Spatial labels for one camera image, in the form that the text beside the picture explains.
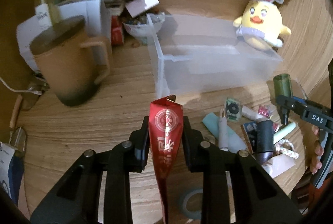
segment toy arm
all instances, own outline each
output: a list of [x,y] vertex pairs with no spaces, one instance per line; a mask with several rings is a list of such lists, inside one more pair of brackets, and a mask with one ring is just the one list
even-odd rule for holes
[[291,30],[289,27],[282,25],[281,27],[281,34],[283,35],[290,35],[291,34]]
[[238,17],[238,18],[234,21],[234,27],[239,27],[241,23],[242,23],[242,16]]

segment stuffed duck toy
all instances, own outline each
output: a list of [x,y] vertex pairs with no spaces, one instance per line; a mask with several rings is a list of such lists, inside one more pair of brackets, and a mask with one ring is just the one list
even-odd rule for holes
[[282,24],[281,13],[274,1],[283,3],[283,0],[251,0],[243,16],[234,21],[237,36],[244,37],[247,44],[258,50],[282,47],[278,36],[291,34],[290,28]]

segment wooden tabletop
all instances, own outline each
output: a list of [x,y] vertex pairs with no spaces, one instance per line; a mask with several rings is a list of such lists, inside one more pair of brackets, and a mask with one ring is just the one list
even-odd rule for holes
[[[87,149],[103,152],[127,140],[139,129],[149,114],[149,103],[155,99],[154,79],[146,46],[132,47],[133,39],[113,48],[113,71],[102,82],[98,93],[78,107],[64,106],[52,93],[46,92],[29,111],[19,115],[18,126],[28,135],[25,156],[25,188],[32,212],[41,199],[73,162]],[[257,109],[270,104],[270,82],[201,94],[177,96],[184,106],[193,129],[210,135],[201,122],[205,115],[220,110],[226,97],[238,99],[242,105]],[[277,113],[273,120],[278,120]],[[229,123],[242,138],[240,123]],[[296,165],[276,177],[279,186],[289,194],[305,171],[303,134],[297,127],[288,136],[300,154]],[[170,223],[186,223],[178,209],[178,199],[185,191],[201,187],[202,174],[191,174],[184,163],[183,148],[168,178]],[[130,190],[134,223],[153,224],[162,217],[159,192],[149,154],[141,174],[130,174]]]

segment mug lid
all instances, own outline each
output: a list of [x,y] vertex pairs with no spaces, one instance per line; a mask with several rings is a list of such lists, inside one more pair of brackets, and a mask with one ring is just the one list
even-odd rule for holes
[[33,55],[40,55],[74,36],[84,28],[84,16],[78,15],[60,21],[49,27],[30,43]]

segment silver bolt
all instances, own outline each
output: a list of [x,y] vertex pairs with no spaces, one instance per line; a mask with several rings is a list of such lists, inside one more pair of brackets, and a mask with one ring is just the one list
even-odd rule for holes
[[85,157],[92,157],[94,155],[94,151],[93,150],[86,150],[84,152],[84,156]]
[[209,148],[210,142],[209,141],[201,141],[200,146],[202,148]]
[[249,156],[249,153],[246,151],[246,150],[240,150],[238,152],[238,154],[241,156],[241,157],[248,157]]
[[132,142],[130,142],[129,140],[124,141],[122,144],[124,148],[129,148],[132,146]]

